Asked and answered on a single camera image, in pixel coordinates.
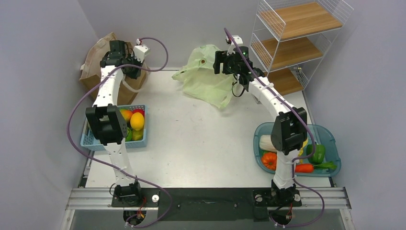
green fabric bag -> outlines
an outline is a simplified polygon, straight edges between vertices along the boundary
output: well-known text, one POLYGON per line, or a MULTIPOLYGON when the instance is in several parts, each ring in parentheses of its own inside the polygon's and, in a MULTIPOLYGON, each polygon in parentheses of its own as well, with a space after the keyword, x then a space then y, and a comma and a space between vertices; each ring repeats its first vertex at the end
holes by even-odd
POLYGON ((233 75, 214 74, 214 45, 206 45, 192 51, 188 64, 172 78, 183 82, 183 92, 207 103, 225 108, 232 98, 233 75))

tabletop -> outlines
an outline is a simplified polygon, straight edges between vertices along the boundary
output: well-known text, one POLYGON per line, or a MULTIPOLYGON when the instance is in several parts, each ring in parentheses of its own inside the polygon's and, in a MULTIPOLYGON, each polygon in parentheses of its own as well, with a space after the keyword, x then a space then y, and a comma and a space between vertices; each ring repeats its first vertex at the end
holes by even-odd
MULTIPOLYGON (((174 73, 150 73, 133 102, 148 107, 149 119, 147 146, 127 150, 134 174, 162 187, 269 187, 273 174, 257 165, 253 152, 255 129, 274 121, 265 107, 245 93, 219 110, 182 93, 182 83, 171 78, 174 73)), ((302 92, 285 99, 308 110, 302 92)), ((110 162, 106 151, 94 157, 110 162)), ((327 177, 298 176, 297 181, 330 187, 327 177)), ((114 182, 113 169, 91 163, 86 187, 110 187, 114 182)))

shelf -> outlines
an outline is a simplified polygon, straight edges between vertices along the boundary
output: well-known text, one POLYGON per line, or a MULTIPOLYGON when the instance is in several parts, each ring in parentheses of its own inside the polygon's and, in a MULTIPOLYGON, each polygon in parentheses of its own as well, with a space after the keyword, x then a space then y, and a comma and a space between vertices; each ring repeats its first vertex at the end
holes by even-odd
MULTIPOLYGON (((258 47, 265 47, 267 52, 271 55, 275 53, 278 45, 276 39, 269 39, 261 42, 261 46, 253 41, 252 48, 256 55, 265 64, 266 68, 270 65, 270 60, 266 52, 258 47)), ((307 38, 301 37, 295 40, 279 43, 278 52, 274 58, 271 70, 282 69, 294 64, 303 63, 306 61, 321 58, 323 53, 307 38)))
POLYGON ((282 96, 303 90, 303 86, 294 77, 289 68, 269 73, 268 80, 273 83, 275 89, 282 96))
POLYGON ((342 23, 335 19, 328 11, 318 3, 280 8, 277 10, 264 11, 259 10, 259 17, 268 25, 268 28, 275 30, 278 39, 281 41, 290 40, 307 35, 317 34, 328 30, 334 30, 342 27, 342 23), (283 23, 278 20, 276 14, 286 23, 283 32, 280 32, 283 23))

blue basket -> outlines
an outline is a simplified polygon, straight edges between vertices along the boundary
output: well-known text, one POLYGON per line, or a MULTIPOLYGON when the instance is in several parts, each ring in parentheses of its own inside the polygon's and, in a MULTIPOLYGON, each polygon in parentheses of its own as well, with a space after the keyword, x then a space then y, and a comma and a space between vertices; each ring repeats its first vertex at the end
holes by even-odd
MULTIPOLYGON (((299 176, 319 176, 319 177, 331 177, 337 175, 337 173, 341 169, 341 159, 338 156, 337 147, 336 147, 336 140, 334 139, 333 135, 328 131, 326 128, 318 125, 308 125, 310 131, 312 132, 316 142, 318 144, 322 144, 326 147, 326 154, 323 162, 332 161, 337 166, 335 170, 333 169, 315 169, 312 173, 295 173, 299 176)), ((265 171, 269 173, 275 174, 274 170, 270 170, 261 162, 261 157, 264 152, 262 149, 259 148, 259 139, 262 135, 270 135, 272 132, 273 123, 267 122, 263 123, 262 125, 258 126, 257 130, 255 130, 254 134, 254 154, 255 160, 257 164, 265 171)), ((308 144, 311 145, 311 139, 309 134, 307 134, 308 144)), ((302 156, 306 155, 306 146, 304 147, 304 153, 302 156)), ((307 159, 303 160, 303 163, 309 163, 307 159)))
MULTIPOLYGON (((131 148, 142 148, 147 146, 147 125, 148 125, 148 115, 147 115, 147 107, 145 105, 120 105, 117 106, 119 109, 128 109, 130 111, 133 111, 135 109, 142 109, 145 111, 145 121, 144 121, 144 135, 142 137, 142 140, 137 140, 137 141, 126 141, 125 142, 125 147, 127 149, 131 148)), ((88 126, 88 121, 86 119, 85 121, 85 126, 83 128, 83 133, 82 133, 82 138, 80 140, 80 145, 82 147, 85 147, 89 150, 92 151, 103 151, 104 146, 100 143, 99 140, 94 138, 94 135, 91 131, 91 129, 88 126)))

blue plastic tub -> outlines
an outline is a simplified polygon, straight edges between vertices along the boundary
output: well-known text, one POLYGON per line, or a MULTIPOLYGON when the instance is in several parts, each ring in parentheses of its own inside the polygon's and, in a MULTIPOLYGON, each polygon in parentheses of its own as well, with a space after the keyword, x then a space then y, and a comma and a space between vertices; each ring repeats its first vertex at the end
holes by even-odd
MULTIPOLYGON (((135 109, 142 109, 145 111, 145 121, 144 121, 144 135, 142 137, 142 140, 137 140, 137 141, 126 141, 125 142, 125 147, 127 149, 131 148, 142 148, 147 146, 147 128, 148 128, 148 111, 147 107, 145 105, 120 105, 118 106, 120 109, 128 109, 128 110, 135 110, 135 109)), ((80 145, 92 150, 92 151, 103 151, 104 146, 100 143, 99 140, 94 138, 94 135, 91 131, 91 129, 88 126, 88 121, 86 119, 85 121, 85 126, 83 128, 83 133, 82 133, 82 138, 80 140, 80 145)))
MULTIPOLYGON (((313 136, 316 139, 316 142, 318 144, 322 144, 326 147, 326 155, 324 158, 323 162, 327 161, 332 161, 334 164, 337 166, 335 170, 332 169, 315 169, 313 173, 296 173, 296 175, 300 176, 321 176, 321 177, 331 177, 337 175, 337 173, 341 169, 341 159, 338 156, 337 152, 337 147, 336 147, 336 140, 334 139, 333 135, 328 131, 326 128, 318 125, 308 125, 310 128, 310 131, 312 132, 313 136)), ((273 123, 272 122, 267 122, 264 123, 260 126, 258 126, 257 130, 255 130, 255 135, 254 135, 254 154, 255 154, 255 160, 257 161, 257 164, 265 171, 269 173, 275 174, 274 170, 270 170, 265 165, 262 164, 261 162, 261 157, 264 154, 264 151, 259 148, 259 138, 262 135, 270 135, 272 132, 273 128, 273 123)), ((308 138, 308 144, 311 144, 311 139, 309 134, 307 134, 308 138)), ((303 160, 303 163, 309 163, 307 159, 303 160)))

